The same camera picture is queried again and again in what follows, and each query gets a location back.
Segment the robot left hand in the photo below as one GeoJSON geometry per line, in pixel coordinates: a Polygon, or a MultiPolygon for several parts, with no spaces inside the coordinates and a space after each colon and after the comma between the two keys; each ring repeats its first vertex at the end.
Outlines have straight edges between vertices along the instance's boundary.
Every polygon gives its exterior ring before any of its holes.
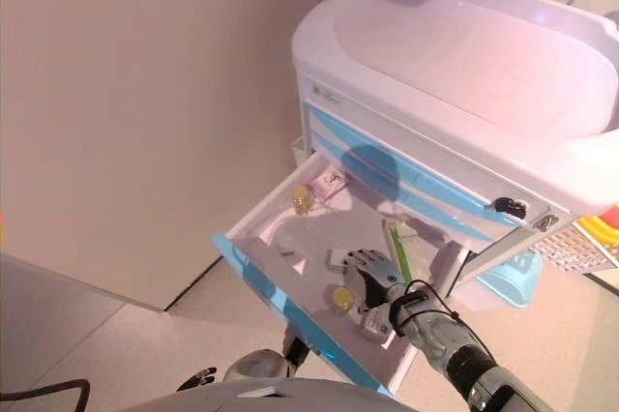
{"type": "Polygon", "coordinates": [[[192,375],[188,380],[182,383],[177,392],[186,391],[189,389],[193,389],[196,387],[201,387],[215,381],[215,374],[217,373],[217,369],[215,367],[209,367],[202,369],[192,375]]]}

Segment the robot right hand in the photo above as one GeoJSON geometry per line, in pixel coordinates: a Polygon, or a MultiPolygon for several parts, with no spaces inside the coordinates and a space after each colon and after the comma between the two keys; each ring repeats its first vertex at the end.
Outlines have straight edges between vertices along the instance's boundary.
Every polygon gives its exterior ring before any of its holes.
{"type": "Polygon", "coordinates": [[[407,283],[391,259],[378,250],[350,250],[341,258],[345,281],[358,298],[364,314],[404,295],[407,283]]]}

